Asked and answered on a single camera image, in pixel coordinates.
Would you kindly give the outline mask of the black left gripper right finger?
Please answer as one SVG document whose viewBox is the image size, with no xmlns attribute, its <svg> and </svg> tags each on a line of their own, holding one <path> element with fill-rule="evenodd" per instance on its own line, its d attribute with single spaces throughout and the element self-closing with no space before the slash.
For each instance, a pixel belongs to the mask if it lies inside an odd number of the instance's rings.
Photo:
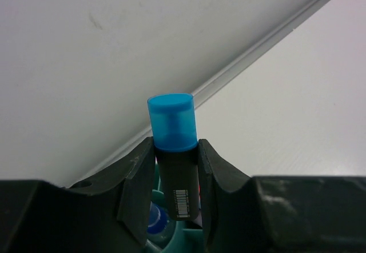
<svg viewBox="0 0 366 253">
<path fill-rule="evenodd" d="M 206 252 L 364 252 L 363 176 L 247 176 L 198 143 Z"/>
</svg>

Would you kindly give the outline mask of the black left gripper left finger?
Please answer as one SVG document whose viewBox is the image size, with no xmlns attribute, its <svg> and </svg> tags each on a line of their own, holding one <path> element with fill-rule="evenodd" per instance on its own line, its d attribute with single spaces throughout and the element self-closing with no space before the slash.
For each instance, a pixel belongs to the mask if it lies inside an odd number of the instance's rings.
<svg viewBox="0 0 366 253">
<path fill-rule="evenodd" d="M 154 146 L 69 188 L 44 180 L 1 181 L 2 252 L 140 252 L 147 240 Z"/>
</svg>

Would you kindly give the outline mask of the blue glue bottle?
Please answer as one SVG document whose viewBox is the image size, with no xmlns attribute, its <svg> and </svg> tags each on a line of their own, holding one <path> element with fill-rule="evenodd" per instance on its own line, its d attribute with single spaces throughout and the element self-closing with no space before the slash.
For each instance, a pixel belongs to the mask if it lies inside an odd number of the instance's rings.
<svg viewBox="0 0 366 253">
<path fill-rule="evenodd" d="M 165 247 L 173 237 L 176 222 L 159 205 L 151 202 L 147 228 L 148 239 L 160 247 Z"/>
</svg>

